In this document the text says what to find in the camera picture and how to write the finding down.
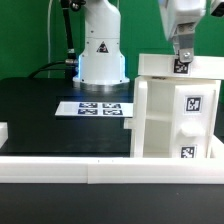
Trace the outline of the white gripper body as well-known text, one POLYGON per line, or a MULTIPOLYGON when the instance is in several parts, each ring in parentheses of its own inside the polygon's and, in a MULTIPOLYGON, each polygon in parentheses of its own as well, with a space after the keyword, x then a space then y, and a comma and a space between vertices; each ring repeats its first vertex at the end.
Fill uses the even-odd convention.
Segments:
POLYGON ((193 23, 196 26, 206 12, 206 0, 158 0, 165 38, 173 43, 179 24, 193 23))

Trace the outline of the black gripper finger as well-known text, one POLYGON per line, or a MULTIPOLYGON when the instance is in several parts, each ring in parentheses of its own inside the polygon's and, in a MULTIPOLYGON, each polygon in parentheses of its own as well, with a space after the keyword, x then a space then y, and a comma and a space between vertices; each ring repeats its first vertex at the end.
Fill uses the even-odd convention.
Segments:
POLYGON ((194 34, 193 23, 179 24, 175 30, 173 44, 175 54, 181 63, 191 63, 194 58, 194 34))

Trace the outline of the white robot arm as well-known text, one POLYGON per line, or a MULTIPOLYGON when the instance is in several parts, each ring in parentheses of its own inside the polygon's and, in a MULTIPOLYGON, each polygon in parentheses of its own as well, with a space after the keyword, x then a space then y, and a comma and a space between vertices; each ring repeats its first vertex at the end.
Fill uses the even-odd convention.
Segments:
MULTIPOLYGON (((76 87, 111 91, 129 84, 125 57, 120 51, 121 15, 108 0, 59 0, 63 11, 68 76, 76 87), (85 48, 75 53, 70 11, 85 10, 85 48)), ((188 65, 194 58, 194 32, 205 15, 206 0, 158 0, 165 37, 173 44, 176 61, 188 65)))

